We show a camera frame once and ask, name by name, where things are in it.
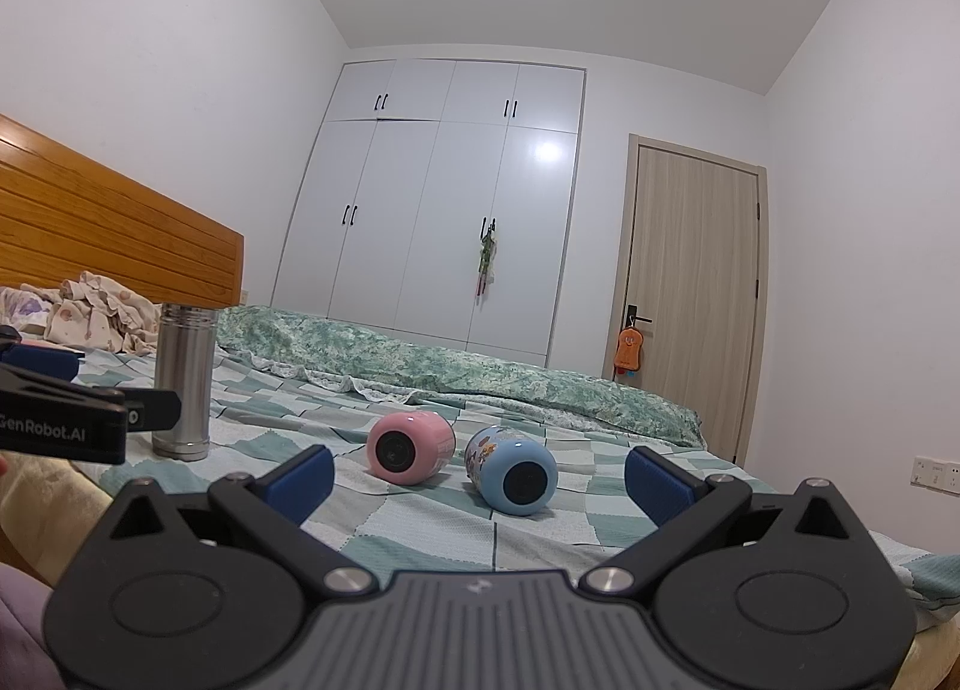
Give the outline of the pink cup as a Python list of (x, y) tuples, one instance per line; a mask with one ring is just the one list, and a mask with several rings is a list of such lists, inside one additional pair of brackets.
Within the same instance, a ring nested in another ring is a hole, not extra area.
[(376, 477), (413, 487), (448, 464), (454, 456), (455, 435), (448, 420), (436, 412), (394, 412), (377, 420), (364, 449)]

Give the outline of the orange hanging bag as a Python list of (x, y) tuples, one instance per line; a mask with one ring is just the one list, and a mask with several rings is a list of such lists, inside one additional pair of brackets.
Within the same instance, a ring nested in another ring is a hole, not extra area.
[(636, 373), (643, 364), (644, 334), (633, 326), (619, 332), (613, 351), (613, 369), (617, 375)]

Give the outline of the blue cartoon cup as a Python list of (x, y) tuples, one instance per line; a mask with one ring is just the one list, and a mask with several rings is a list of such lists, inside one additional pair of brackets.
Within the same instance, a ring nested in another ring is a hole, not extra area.
[(464, 449), (467, 477), (490, 508), (511, 516), (539, 513), (558, 482), (555, 458), (544, 443), (516, 430), (478, 430)]

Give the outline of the stainless steel thermos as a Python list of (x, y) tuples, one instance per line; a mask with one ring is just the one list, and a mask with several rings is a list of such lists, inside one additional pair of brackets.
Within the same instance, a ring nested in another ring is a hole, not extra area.
[(155, 386), (174, 391), (181, 414), (171, 430), (153, 431), (153, 451), (195, 463), (210, 451), (210, 401), (217, 310), (163, 303), (156, 349)]

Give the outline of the white wardrobe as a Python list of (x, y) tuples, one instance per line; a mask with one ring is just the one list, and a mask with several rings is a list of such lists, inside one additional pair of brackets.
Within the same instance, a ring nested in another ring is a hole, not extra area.
[[(345, 64), (296, 195), (274, 307), (544, 364), (583, 94), (583, 71), (563, 66)], [(491, 219), (496, 254), (477, 300)]]

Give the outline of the wooden headboard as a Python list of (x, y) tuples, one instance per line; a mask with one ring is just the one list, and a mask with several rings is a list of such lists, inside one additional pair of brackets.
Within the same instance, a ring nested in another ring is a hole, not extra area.
[(241, 303), (244, 236), (13, 119), (2, 119), (2, 282), (83, 271), (155, 303)]

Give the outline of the green floral duvet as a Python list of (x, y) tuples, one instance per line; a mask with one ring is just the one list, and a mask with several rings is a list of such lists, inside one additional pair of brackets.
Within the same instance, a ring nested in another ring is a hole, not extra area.
[(681, 448), (706, 446), (697, 413), (652, 392), (577, 371), (412, 344), (310, 314), (228, 308), (218, 316), (217, 344), (231, 357), (275, 375), (342, 376), (407, 391), (500, 399), (578, 415)]

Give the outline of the crumpled floral clothes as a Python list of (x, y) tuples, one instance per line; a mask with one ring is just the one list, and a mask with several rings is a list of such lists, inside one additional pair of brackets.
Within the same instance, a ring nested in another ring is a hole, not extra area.
[(145, 355), (158, 344), (160, 307), (117, 280), (83, 271), (52, 289), (3, 286), (2, 323), (60, 346)]

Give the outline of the green hanging ornament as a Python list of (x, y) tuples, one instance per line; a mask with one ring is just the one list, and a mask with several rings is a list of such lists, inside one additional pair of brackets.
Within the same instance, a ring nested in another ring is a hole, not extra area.
[(496, 254), (496, 220), (483, 227), (482, 236), (480, 236), (480, 258), (478, 258), (477, 271), (477, 289), (475, 289), (475, 298), (482, 300), (487, 295), (488, 284), (490, 283), (491, 266), (493, 266), (494, 255)]

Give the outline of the beige wooden door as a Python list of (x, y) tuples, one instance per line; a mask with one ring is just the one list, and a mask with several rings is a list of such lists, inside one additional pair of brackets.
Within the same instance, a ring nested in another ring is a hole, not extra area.
[[(694, 410), (709, 451), (747, 458), (768, 302), (768, 178), (761, 165), (630, 137), (612, 313), (602, 375)], [(643, 364), (617, 375), (626, 305)]]

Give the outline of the wall power socket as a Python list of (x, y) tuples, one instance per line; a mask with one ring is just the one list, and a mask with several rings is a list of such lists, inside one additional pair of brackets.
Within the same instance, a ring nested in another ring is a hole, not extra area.
[(960, 464), (955, 461), (916, 456), (911, 470), (911, 483), (935, 492), (960, 493)]

